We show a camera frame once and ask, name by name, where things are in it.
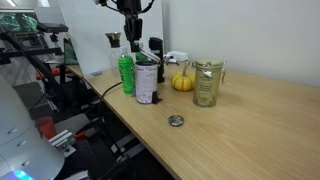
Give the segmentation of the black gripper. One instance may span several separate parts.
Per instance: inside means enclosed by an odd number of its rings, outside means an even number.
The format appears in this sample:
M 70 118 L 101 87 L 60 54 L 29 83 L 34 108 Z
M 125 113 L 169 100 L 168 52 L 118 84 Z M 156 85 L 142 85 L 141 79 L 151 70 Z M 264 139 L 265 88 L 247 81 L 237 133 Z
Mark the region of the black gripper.
M 138 16 L 129 16 L 125 18 L 124 30 L 127 39 L 130 41 L 131 51 L 139 52 L 139 41 L 142 36 L 143 20 Z

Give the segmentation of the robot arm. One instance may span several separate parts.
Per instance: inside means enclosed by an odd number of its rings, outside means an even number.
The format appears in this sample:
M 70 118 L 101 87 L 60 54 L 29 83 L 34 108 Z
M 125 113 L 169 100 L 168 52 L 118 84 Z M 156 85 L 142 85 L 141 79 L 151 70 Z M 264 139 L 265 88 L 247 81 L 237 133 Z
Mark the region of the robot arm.
M 96 5 L 107 7 L 125 17 L 124 32 L 132 52 L 140 51 L 139 41 L 142 37 L 143 20 L 139 15 L 148 12 L 154 1 L 151 0 L 145 8 L 142 8 L 141 0 L 93 0 Z

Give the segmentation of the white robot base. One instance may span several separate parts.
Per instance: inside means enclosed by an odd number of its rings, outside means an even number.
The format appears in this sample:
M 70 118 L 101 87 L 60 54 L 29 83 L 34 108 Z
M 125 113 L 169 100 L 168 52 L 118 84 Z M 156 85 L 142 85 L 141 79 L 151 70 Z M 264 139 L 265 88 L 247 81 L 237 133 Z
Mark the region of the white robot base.
M 0 180 L 53 180 L 64 162 L 35 127 L 17 92 L 0 77 Z

